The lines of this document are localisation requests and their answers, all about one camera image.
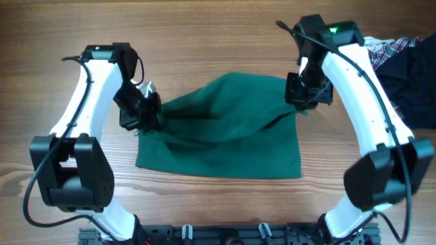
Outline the green cloth garment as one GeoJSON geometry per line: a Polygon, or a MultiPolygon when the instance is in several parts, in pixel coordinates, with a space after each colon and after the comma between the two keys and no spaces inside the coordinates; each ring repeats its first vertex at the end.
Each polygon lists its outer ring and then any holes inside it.
{"type": "Polygon", "coordinates": [[[141,132],[135,165],[219,178],[302,176],[294,106],[283,78],[227,73],[165,102],[158,125],[141,132]]]}

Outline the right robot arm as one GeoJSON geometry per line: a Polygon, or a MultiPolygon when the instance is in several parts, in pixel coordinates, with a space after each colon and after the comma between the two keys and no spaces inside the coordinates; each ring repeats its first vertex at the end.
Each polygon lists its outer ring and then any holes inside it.
{"type": "Polygon", "coordinates": [[[332,102],[338,93],[352,122],[360,159],[343,176],[345,194],[314,226],[318,244],[342,244],[367,234],[374,218],[405,203],[399,243],[406,241],[412,197],[418,191],[435,151],[416,140],[398,117],[370,63],[364,38],[352,21],[326,24],[318,14],[303,16],[288,29],[299,51],[299,72],[289,73],[285,100],[297,110],[332,102]]]}

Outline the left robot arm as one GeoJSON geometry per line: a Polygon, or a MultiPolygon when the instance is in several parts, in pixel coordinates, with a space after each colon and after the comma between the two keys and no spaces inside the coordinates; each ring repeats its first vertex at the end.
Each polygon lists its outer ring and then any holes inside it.
{"type": "Polygon", "coordinates": [[[30,145],[34,167],[26,194],[38,186],[47,206],[67,213],[67,221],[89,221],[102,244],[150,244],[138,217],[114,196],[114,173],[100,146],[112,104],[119,124],[133,131],[157,126],[161,108],[151,83],[135,82],[138,53],[128,43],[89,45],[73,56],[80,78],[58,123],[30,145]]]}

